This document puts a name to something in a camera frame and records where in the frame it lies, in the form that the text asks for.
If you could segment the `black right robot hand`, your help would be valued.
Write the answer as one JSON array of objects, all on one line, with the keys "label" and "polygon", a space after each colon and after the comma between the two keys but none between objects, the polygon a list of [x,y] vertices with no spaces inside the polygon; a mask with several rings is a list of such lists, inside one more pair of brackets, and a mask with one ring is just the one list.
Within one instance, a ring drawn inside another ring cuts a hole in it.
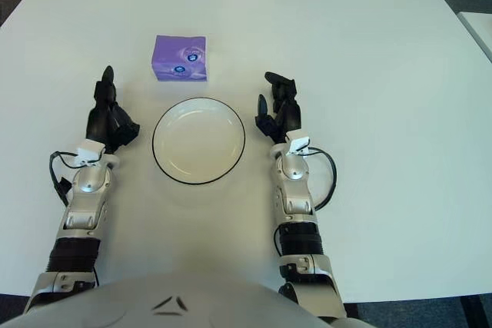
[{"label": "black right robot hand", "polygon": [[264,95],[259,94],[255,124],[262,134],[271,138],[275,144],[282,144],[286,142],[289,131],[301,129],[301,109],[295,100],[295,81],[271,71],[267,71],[264,77],[271,84],[275,117],[269,115],[266,99]]}]

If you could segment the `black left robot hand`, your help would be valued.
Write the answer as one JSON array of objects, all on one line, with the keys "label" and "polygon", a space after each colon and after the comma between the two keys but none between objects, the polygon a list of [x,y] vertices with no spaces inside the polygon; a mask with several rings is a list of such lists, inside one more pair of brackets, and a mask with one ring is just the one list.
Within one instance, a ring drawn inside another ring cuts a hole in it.
[{"label": "black left robot hand", "polygon": [[107,66],[101,80],[96,82],[94,99],[85,137],[103,144],[106,154],[113,154],[138,136],[140,125],[117,102],[112,66]]}]

